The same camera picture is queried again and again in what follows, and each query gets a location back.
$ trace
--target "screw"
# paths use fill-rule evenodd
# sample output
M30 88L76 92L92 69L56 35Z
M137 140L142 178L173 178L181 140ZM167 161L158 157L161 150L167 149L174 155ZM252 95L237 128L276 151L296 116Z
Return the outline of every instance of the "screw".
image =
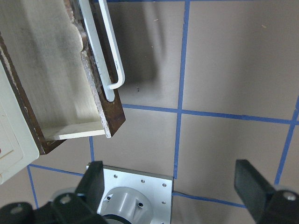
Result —
M292 192L290 191L286 191L284 192L284 197L289 200L289 201L295 201L296 200L296 195L294 195Z
M71 197L69 195L66 195L66 196L64 196L63 198L60 199L61 204L67 204L70 201L71 201Z
M17 207L14 207L13 209L10 210L10 214L15 215L15 214L18 214L21 211L23 211L23 208L19 204Z

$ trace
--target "blue tape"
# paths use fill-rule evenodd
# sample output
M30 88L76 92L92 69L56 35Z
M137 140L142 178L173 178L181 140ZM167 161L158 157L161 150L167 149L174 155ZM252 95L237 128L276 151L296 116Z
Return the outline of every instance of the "blue tape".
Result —
M30 167L27 166L27 171L28 171L28 176L30 179L30 184L31 184L31 189L32 189L32 194L33 194L33 198L34 198L34 202L36 203L36 208L38 209L38 202L37 202L37 197L36 197L36 190L34 188L34 184L33 184L33 179L32 179L32 175L31 175L31 171L30 171Z
M173 178L174 179L177 179L177 177L178 177L178 155L179 155L179 141L180 141L180 135L181 135L181 121L182 121L185 64L186 64L187 38L188 38L188 26L189 26L189 12L190 12L190 0L186 0L185 1L185 12L184 12L184 25L183 25L181 67L180 67L179 87L178 87L178 113L177 113L176 140L175 140L175 147L174 147L174 162L173 162Z
M182 113L190 114L190 115L197 115L197 116L229 118L229 119L239 119L239 120L252 120L252 121L261 121L261 122L287 124L287 125L292 123L291 120L286 120L286 119L264 118L264 117L249 116L249 115L237 115L237 114L229 114L229 113L214 113L214 112L189 111L189 110L182 110Z
M228 201L214 199L214 198L208 198L208 197L192 196L192 195L182 194L179 192L173 192L172 196L186 197L186 198L199 200L199 201L205 201L205 202L214 202L214 203L225 204L225 205L235 206L235 207L244 208L244 209L246 208L246 206L243 204L238 204L238 203L234 203L234 202L228 202Z
M274 184L279 184L282 172L283 172L284 167L285 167L285 161L286 161L286 158L287 158L287 155L288 155L288 152L289 152L290 144L291 144L292 137L293 137L293 134L294 134L294 129L295 129L295 126L297 124L297 119L298 119L298 116L299 116L299 96L297 98L295 108L296 109L294 110L293 117L292 117L292 122L290 124L288 134L286 136L285 146L284 146L284 149L282 151L282 155L281 155L281 158L280 158L280 162L279 162L279 166L278 166L278 169L277 169Z
M59 172L59 173L63 173L63 174L71 174L71 175L75 175L75 176L83 176L84 175L84 174L80 174L80 173L69 172L69 171L65 171L65 170L61 170L61 169L55 169L55 168L51 168L51 167L44 167L44 166L39 166L39 165L35 165L35 164L29 164L29 167L45 169L45 170Z
M217 117L217 118L229 118L229 119L239 119L239 120L252 120L252 121L261 121L268 123L276 124L285 124L290 125L292 120L287 119L278 119L278 118L266 118L266 117L257 117L249 115L237 115L229 113L215 113L215 112L203 112L203 111L190 111L190 110L180 110L174 108L166 107L155 107L155 106L143 106L143 105L132 105L132 104L123 104L123 108L137 109L137 110L147 110L147 111L159 111L159 112L169 112L169 113L182 113L190 114L195 116L204 116L204 117Z
M91 162L94 161L94 151L93 151L93 137L89 137L89 147L90 147L90 157L91 157Z
M174 147L174 162L173 162L173 178L178 178L178 153L179 153L179 141L181 135L181 121L182 121L182 114L177 114L177 128L176 128L176 141Z
M138 110L147 110L147 111L160 111L160 112L169 112L169 113L177 113L178 112L178 110L174 109L174 108L155 107L155 106L122 104L122 107L123 108L129 108L129 109L138 109Z

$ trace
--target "wooden board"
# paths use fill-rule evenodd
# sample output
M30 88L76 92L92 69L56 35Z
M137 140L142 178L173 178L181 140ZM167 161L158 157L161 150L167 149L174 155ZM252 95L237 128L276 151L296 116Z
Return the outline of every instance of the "wooden board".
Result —
M63 143L63 140L46 142L46 140L43 136L42 130L37 122L36 116L33 113L31 104L27 98L27 95L23 89L23 86L22 86L20 79L17 75L15 67L12 63L10 56L9 56L7 48L4 44L3 38L1 36L1 32L0 32L0 61L3 65L6 76L9 80L12 90L14 91L14 94L18 101L21 112L24 116L24 119L27 122L27 125L30 129L30 132L33 136L33 139L37 145L37 148L38 148L40 154L49 153L55 147L57 147L61 143Z
M82 125L78 137L104 134L103 130L108 138L112 137L125 121L118 91L114 90L114 102L106 100L84 24L74 18L71 3L0 0L0 4L2 43L30 105L29 122L35 124L38 141L44 142L41 154L49 152L46 147L53 149L61 144L46 142L43 132L47 140L76 137ZM105 60L114 82L113 61L107 56ZM93 126L91 132L82 134L91 123L99 124L98 128ZM49 136L53 130L58 134Z

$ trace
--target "aluminum plate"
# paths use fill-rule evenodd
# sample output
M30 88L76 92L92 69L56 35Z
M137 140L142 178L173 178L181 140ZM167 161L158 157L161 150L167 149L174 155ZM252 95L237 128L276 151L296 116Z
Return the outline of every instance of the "aluminum plate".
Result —
M151 224L170 224L172 177L104 166L104 180L103 198L106 197L108 191L116 187L136 189L144 194L152 204L154 217ZM98 214L100 214L103 198L98 208Z

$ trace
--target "dark wood edge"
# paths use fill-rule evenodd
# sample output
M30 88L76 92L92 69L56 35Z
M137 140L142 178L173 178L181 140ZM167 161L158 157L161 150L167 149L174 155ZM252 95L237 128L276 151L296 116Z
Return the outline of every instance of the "dark wood edge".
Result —
M84 29L84 22L81 20L81 18L75 18L76 14L77 17L79 16L78 13L74 13L74 11L75 12L78 11L78 9L75 6L76 2L74 2L74 0L64 0L64 5L66 7L66 11L68 13L71 22L77 27L81 35L82 43L83 43L83 49L81 51L81 59L82 59L83 67L85 69L86 77L91 87L93 98L98 108L99 115L101 117L101 121L105 129L106 136L107 138L111 138L126 120L121 105L119 93L117 90L114 90L114 94L115 94L114 101L113 102L107 101L100 81L99 72L94 62L93 52L88 44L88 38ZM97 26L98 34L99 36L105 36L106 32L101 32L101 29L99 27L100 21L98 16L99 16L98 14L94 15L94 20ZM110 46L109 44L108 45L106 44L107 42L105 41L103 42L101 38L100 41L101 41L101 46L104 53L110 78L114 82L116 69L114 68L114 61L113 59L111 60L111 57L109 56L109 51L107 50L110 49Z
M25 121L29 127L32 137L36 143L40 155L48 154L55 147L63 143L63 140L54 141L48 143L42 133L42 130L37 122L36 116L33 112L31 104L27 98L26 92L22 87L19 76L15 70L14 64L10 58L4 40L0 32L0 61L3 64L6 76L14 91L16 99L18 101L21 112L25 118Z

